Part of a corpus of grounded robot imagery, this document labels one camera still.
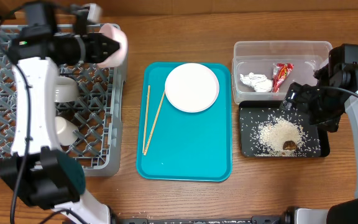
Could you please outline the white tissue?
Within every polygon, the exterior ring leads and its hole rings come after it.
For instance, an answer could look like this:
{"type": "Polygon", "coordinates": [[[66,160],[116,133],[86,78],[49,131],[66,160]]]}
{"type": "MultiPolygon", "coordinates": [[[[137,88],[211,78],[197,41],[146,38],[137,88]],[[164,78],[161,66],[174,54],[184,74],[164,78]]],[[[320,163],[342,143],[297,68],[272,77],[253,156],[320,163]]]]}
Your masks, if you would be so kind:
{"type": "Polygon", "coordinates": [[[248,75],[240,74],[240,81],[253,88],[255,92],[270,92],[273,88],[273,81],[263,74],[254,74],[250,72],[248,75]]]}

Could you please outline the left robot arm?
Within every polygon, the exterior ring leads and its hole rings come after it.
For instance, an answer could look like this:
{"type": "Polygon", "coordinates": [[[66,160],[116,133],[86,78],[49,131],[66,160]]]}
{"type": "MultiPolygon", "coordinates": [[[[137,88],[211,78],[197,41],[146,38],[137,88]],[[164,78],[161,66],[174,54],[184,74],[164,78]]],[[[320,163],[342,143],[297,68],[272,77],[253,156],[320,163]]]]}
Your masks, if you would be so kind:
{"type": "Polygon", "coordinates": [[[114,223],[111,209],[86,189],[83,168],[66,155],[55,125],[55,90],[61,64],[117,67],[127,56],[123,31],[104,26],[97,33],[57,35],[23,31],[7,57],[14,64],[17,121],[12,156],[0,162],[0,178],[14,199],[62,213],[75,223],[114,223]]]}

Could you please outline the wooden chopstick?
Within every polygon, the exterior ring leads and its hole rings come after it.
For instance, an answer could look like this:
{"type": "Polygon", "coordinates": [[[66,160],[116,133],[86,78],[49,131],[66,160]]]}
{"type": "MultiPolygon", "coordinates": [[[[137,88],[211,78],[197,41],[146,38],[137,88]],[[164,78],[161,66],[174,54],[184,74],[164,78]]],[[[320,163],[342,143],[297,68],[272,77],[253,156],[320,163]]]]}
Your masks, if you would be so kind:
{"type": "Polygon", "coordinates": [[[144,156],[146,156],[147,153],[148,153],[148,150],[149,150],[149,147],[150,147],[150,143],[151,143],[151,140],[152,140],[152,136],[153,136],[153,134],[154,134],[155,126],[156,126],[157,121],[158,121],[158,117],[159,117],[159,114],[160,114],[160,110],[161,110],[161,107],[162,107],[164,98],[165,98],[165,90],[164,90],[163,93],[162,93],[162,97],[161,97],[160,103],[159,103],[159,105],[158,105],[157,112],[156,112],[156,114],[155,114],[155,118],[154,118],[154,121],[153,121],[152,129],[150,130],[149,138],[148,138],[148,140],[147,140],[147,144],[146,144],[146,147],[145,147],[145,151],[144,151],[144,153],[143,153],[144,156]]]}
{"type": "Polygon", "coordinates": [[[149,98],[150,98],[150,85],[147,87],[147,99],[146,99],[146,107],[145,107],[145,119],[144,119],[144,135],[143,135],[143,147],[142,153],[145,152],[146,145],[146,132],[147,132],[147,122],[148,122],[148,113],[149,113],[149,98]]]}

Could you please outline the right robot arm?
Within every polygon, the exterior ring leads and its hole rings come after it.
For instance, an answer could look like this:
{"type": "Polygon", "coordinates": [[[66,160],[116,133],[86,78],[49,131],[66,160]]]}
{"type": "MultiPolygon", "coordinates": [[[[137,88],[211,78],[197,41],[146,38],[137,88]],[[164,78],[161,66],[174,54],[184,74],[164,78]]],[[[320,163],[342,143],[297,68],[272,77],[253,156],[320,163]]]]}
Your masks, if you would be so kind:
{"type": "Polygon", "coordinates": [[[347,114],[354,138],[357,165],[355,198],[328,210],[293,207],[281,223],[358,223],[358,63],[329,63],[314,73],[315,86],[293,83],[281,109],[308,115],[309,123],[327,132],[336,132],[342,114],[347,114]]]}

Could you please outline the red snack wrapper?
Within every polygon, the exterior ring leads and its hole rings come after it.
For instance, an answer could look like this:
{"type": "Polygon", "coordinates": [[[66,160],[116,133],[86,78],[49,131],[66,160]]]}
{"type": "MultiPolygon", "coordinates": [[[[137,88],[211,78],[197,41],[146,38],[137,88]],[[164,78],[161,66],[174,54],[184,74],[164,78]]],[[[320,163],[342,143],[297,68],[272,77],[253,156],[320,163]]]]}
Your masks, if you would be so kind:
{"type": "Polygon", "coordinates": [[[273,87],[272,91],[277,93],[281,84],[287,79],[291,71],[293,70],[292,63],[276,63],[273,68],[273,87]]]}

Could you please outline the grey bowl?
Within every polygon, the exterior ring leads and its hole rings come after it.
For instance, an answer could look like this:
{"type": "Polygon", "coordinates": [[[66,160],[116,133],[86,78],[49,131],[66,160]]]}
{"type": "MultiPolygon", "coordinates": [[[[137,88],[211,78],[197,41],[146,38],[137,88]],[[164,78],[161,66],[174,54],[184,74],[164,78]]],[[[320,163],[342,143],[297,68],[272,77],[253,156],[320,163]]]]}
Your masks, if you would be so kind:
{"type": "Polygon", "coordinates": [[[57,77],[55,80],[55,102],[67,103],[75,101],[80,96],[78,84],[68,77],[57,77]]]}

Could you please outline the large white plate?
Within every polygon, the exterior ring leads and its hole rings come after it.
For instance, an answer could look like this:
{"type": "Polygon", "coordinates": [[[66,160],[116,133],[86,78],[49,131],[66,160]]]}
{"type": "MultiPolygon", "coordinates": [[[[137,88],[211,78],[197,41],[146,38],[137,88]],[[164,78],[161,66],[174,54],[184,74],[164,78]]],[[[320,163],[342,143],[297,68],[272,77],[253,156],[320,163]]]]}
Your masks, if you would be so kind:
{"type": "Polygon", "coordinates": [[[214,72],[199,63],[184,63],[174,68],[165,81],[165,96],[178,110],[198,113],[211,107],[219,95],[214,72]]]}

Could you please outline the white paper cup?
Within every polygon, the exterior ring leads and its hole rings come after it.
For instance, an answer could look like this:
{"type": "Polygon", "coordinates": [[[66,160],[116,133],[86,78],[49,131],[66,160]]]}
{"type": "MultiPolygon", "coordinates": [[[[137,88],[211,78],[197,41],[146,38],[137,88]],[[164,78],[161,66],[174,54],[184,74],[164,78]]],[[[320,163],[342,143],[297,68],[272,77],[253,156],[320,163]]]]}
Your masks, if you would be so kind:
{"type": "Polygon", "coordinates": [[[58,141],[62,146],[69,146],[78,139],[74,134],[78,130],[78,127],[61,116],[55,117],[55,129],[58,141]]]}

